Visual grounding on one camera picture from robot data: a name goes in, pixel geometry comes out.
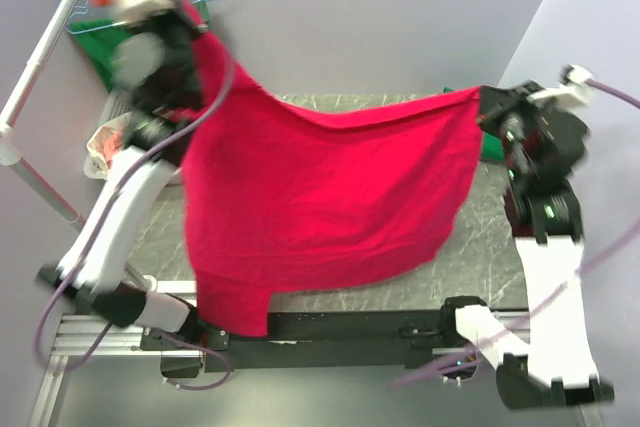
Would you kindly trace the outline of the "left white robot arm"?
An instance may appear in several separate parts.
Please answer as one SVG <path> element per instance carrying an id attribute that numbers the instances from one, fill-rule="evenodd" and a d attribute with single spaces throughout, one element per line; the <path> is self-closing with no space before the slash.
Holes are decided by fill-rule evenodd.
<path id="1" fill-rule="evenodd" d="M 142 221 L 186 157 L 198 124 L 181 109 L 208 110 L 195 43 L 209 31 L 192 7 L 151 14 L 127 26 L 114 49 L 112 82 L 129 104 L 129 121 L 106 183 L 71 248 L 38 279 L 108 325 L 164 331 L 176 348 L 199 341 L 198 309 L 171 294 L 124 280 L 125 265 Z"/>

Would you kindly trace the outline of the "red t-shirt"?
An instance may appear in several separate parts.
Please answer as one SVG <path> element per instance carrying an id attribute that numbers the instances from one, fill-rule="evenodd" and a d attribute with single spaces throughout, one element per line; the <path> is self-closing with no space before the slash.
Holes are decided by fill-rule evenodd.
<path id="1" fill-rule="evenodd" d="M 276 294 L 381 282 L 431 261 L 470 192 L 480 100 L 472 87 L 322 113 L 237 68 L 181 165 L 202 319 L 260 337 Z"/>

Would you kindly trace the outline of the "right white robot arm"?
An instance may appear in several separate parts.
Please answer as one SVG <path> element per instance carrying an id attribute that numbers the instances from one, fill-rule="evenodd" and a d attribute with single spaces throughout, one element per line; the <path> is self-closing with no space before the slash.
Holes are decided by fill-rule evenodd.
<path id="1" fill-rule="evenodd" d="M 591 94 L 589 78 L 482 93 L 477 122 L 500 139 L 509 178 L 504 207 L 524 271 L 529 339 L 521 340 L 471 297 L 447 299 L 438 325 L 444 342 L 469 342 L 495 369 L 498 393 L 510 410 L 615 398 L 589 346 L 580 274 L 584 229 L 568 180 L 586 152 L 588 134 L 571 111 L 587 105 Z"/>

